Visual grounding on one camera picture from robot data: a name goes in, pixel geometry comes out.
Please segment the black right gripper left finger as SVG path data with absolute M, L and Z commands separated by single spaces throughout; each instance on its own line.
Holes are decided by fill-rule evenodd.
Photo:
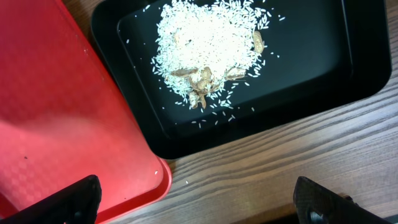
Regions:
M 94 224 L 101 196 L 99 178 L 89 175 L 21 211 L 2 198 L 1 224 Z

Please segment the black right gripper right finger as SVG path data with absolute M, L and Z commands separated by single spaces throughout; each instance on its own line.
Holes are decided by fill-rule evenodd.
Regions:
M 327 224 L 388 224 L 389 222 L 300 176 L 294 188 L 293 201 L 299 223 Z

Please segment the rice food scraps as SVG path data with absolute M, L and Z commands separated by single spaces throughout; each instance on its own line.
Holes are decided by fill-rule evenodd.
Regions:
M 155 120 L 174 131 L 272 108 L 260 81 L 281 57 L 271 30 L 285 22 L 265 1 L 156 1 L 118 29 Z

